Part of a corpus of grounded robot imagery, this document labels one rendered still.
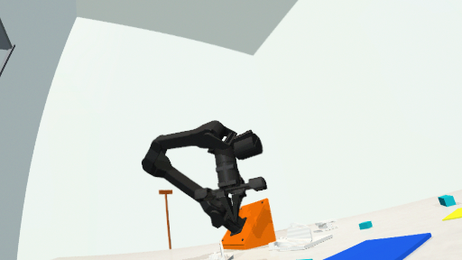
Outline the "white flat plate with holes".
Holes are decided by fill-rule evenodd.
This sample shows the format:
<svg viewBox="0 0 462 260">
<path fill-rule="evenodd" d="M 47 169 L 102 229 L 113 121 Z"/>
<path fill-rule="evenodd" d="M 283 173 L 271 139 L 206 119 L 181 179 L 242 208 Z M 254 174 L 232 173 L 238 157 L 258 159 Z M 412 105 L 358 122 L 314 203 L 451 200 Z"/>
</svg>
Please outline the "white flat plate with holes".
<svg viewBox="0 0 462 260">
<path fill-rule="evenodd" d="M 268 245 L 269 245 L 270 250 L 279 249 L 279 247 L 280 247 L 280 246 L 278 247 L 278 246 L 276 245 L 276 241 L 271 242 L 271 243 L 268 243 Z"/>
</svg>

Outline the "blue flat plate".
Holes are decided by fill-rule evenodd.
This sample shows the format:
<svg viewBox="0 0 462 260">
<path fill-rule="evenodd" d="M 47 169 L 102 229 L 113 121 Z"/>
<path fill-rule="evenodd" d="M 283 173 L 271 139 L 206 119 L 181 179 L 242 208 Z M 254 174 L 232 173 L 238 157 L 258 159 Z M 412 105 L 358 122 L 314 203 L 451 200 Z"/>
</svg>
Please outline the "blue flat plate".
<svg viewBox="0 0 462 260">
<path fill-rule="evenodd" d="M 422 233 L 412 236 L 368 239 L 322 260 L 403 260 L 431 237 L 431 233 Z"/>
</svg>

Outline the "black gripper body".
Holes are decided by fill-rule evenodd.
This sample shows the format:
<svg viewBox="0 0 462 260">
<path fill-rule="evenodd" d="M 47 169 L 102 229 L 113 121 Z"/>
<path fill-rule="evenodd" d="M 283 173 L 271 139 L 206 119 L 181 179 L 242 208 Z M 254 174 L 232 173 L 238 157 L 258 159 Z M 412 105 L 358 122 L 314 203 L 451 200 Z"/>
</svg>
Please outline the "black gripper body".
<svg viewBox="0 0 462 260">
<path fill-rule="evenodd" d="M 247 190 L 255 191 L 267 190 L 267 184 L 263 177 L 248 179 L 249 183 L 241 184 L 239 172 L 236 162 L 222 162 L 216 166 L 217 172 L 217 187 L 219 189 L 211 189 L 209 187 L 197 189 L 194 191 L 195 200 L 207 201 L 215 197 L 227 196 L 229 193 L 245 193 Z"/>
</svg>

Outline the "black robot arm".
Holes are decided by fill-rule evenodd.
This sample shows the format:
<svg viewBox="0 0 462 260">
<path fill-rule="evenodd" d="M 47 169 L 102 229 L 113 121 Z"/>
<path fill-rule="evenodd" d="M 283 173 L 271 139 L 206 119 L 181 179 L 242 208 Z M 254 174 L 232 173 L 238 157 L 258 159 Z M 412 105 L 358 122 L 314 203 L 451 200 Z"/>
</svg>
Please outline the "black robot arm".
<svg viewBox="0 0 462 260">
<path fill-rule="evenodd" d="M 226 139 L 222 141 L 224 136 Z M 237 132 L 225 127 L 217 120 L 189 131 L 159 135 L 152 141 L 148 153 L 142 160 L 143 169 L 152 176 L 160 177 L 175 185 L 193 199 L 195 199 L 194 191 L 203 187 L 175 169 L 165 155 L 167 149 L 190 146 L 208 149 L 208 153 L 215 155 L 216 166 L 226 162 L 237 163 L 236 158 L 243 161 L 263 153 L 261 139 L 252 130 L 237 135 Z M 225 227 L 231 231 L 230 236 L 235 236 L 242 231 L 247 217 L 240 218 L 239 216 L 238 222 L 234 223 L 216 197 L 212 200 L 196 201 L 202 207 L 203 212 L 210 216 L 213 227 Z"/>
</svg>

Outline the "small teal block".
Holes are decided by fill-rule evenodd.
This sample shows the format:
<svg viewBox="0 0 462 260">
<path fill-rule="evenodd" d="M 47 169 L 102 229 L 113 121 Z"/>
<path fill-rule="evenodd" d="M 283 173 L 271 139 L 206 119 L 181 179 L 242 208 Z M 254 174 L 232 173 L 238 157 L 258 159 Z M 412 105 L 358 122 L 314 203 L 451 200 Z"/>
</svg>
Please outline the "small teal block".
<svg viewBox="0 0 462 260">
<path fill-rule="evenodd" d="M 438 199 L 439 199 L 440 205 L 443 205 L 443 206 L 446 206 L 446 207 L 456 205 L 456 202 L 455 202 L 453 196 L 444 195 L 442 197 L 438 197 Z"/>
</svg>

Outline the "yellow flat rectangular plate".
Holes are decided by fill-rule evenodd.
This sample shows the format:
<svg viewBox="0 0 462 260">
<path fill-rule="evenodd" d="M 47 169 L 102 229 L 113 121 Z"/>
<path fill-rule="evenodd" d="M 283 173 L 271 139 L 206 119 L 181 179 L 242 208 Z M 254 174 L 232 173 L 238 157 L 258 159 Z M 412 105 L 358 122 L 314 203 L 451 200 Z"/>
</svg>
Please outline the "yellow flat rectangular plate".
<svg viewBox="0 0 462 260">
<path fill-rule="evenodd" d="M 443 218 L 442 220 L 451 220 L 456 218 L 462 218 L 462 208 L 456 209 L 454 212 Z"/>
</svg>

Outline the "small cyan cube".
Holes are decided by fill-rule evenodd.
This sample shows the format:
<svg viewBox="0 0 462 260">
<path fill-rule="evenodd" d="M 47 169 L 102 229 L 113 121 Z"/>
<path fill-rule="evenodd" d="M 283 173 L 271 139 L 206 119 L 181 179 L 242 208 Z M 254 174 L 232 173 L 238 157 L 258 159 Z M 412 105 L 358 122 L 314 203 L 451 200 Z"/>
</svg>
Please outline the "small cyan cube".
<svg viewBox="0 0 462 260">
<path fill-rule="evenodd" d="M 372 227 L 372 222 L 371 221 L 366 221 L 366 222 L 360 223 L 359 227 L 360 227 L 360 230 L 371 228 Z"/>
</svg>

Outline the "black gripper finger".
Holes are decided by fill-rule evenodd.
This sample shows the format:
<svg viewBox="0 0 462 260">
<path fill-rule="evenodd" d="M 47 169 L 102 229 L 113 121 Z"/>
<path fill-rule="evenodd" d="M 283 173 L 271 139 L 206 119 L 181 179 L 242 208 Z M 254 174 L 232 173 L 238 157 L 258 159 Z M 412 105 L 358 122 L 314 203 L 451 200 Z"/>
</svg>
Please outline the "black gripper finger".
<svg viewBox="0 0 462 260">
<path fill-rule="evenodd" d="M 242 204 L 243 199 L 246 197 L 246 194 L 241 192 L 237 194 L 232 194 L 231 196 L 232 196 L 232 203 L 233 203 L 234 218 L 235 218 L 235 222 L 237 223 L 239 219 L 241 204 Z"/>
<path fill-rule="evenodd" d="M 219 200 L 221 202 L 221 204 L 224 206 L 224 208 L 226 209 L 228 215 L 230 216 L 230 218 L 232 219 L 232 221 L 234 223 L 235 222 L 235 218 L 234 218 L 234 211 L 233 211 L 233 205 L 232 205 L 232 198 L 229 198 L 227 196 L 223 196 L 223 197 L 218 197 L 216 198 L 216 200 Z"/>
</svg>

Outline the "white rounded plate with two holes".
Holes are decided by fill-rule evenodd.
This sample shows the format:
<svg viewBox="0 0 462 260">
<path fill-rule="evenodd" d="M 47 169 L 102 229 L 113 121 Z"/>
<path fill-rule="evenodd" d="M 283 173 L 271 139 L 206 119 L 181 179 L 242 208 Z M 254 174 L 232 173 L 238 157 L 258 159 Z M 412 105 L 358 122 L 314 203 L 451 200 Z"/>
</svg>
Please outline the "white rounded plate with two holes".
<svg viewBox="0 0 462 260">
<path fill-rule="evenodd" d="M 322 220 L 322 221 L 319 221 L 319 222 L 315 222 L 315 224 L 316 224 L 316 226 L 321 226 L 321 225 L 323 225 L 323 223 L 335 222 L 335 221 L 337 221 L 337 219 L 336 219 L 336 218 L 332 218 L 332 219 L 330 219 L 330 220 Z"/>
</svg>

